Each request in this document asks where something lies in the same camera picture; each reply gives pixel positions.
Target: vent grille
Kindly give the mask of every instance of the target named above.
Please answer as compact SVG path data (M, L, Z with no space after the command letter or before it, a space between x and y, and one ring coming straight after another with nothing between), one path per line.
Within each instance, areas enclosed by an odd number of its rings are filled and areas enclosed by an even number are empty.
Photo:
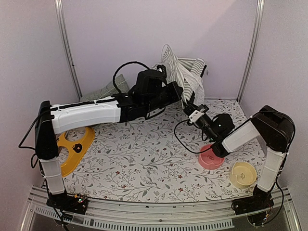
M35 212L43 216L59 220L57 214L52 208L45 208L37 205ZM131 225L131 224L117 224L112 222L104 222L95 218L83 218L82 226L86 226L89 228L96 228L104 231L215 231L215 230L234 228L232 219L226 219L215 222L204 222L193 225L192 224Z

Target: pink bowl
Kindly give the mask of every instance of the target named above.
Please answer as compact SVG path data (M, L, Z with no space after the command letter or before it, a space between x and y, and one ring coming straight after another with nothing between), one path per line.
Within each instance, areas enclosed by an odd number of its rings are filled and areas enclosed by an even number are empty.
M201 152L208 149L211 146L211 144L208 144L201 148ZM225 158L220 158L217 157L214 153L213 150L210 149L204 153L201 153L199 155L199 164L204 167L205 169L208 170L214 170L219 168L222 163L225 161Z

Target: yellow plastic object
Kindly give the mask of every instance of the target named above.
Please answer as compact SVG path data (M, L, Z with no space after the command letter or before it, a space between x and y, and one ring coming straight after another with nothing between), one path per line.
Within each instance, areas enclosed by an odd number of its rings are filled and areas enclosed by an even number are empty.
M58 147L68 150L68 158L61 164L62 177L66 177L75 170L94 140L94 129L86 127L85 130L85 134L78 141L68 141L65 138L66 132L62 133L58 139Z
M247 162L236 162L230 173L231 183L239 188L245 189L252 185L257 179L255 168Z

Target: floral pattern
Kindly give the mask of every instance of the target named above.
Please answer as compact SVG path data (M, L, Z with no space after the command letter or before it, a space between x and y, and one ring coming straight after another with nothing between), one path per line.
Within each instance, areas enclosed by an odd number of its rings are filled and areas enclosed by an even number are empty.
M206 100L207 114L232 116L235 126L246 117L236 101ZM257 140L228 155L216 170L199 165L198 155L188 152L175 138L175 125L187 119L181 104L175 103L150 120L143 118L128 123L93 126L95 139L72 174L64 178L69 193L85 193L91 197L133 202L195 202L250 195L230 183L229 174L236 161L252 164L258 177L265 161ZM177 129L181 141L192 150L207 145L201 131L181 124ZM78 140L83 129L71 130L69 140ZM65 161L67 150L59 159Z

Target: wall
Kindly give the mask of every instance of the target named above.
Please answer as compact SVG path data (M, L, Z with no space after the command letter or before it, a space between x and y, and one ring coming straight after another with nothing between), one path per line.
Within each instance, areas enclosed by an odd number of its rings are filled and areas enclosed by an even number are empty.
M178 57L207 61L207 98L236 98L257 1L66 0L63 6L84 94L108 84L123 63L159 62L167 43ZM130 66L122 73L132 86L142 69Z
M266 1L262 27L242 101L247 115L268 104L295 122L281 184L289 188L303 230L308 230L308 2Z
M0 230L14 231L31 186L32 151L18 143L43 100L77 101L64 55L53 1L0 1ZM34 145L31 133L26 144Z

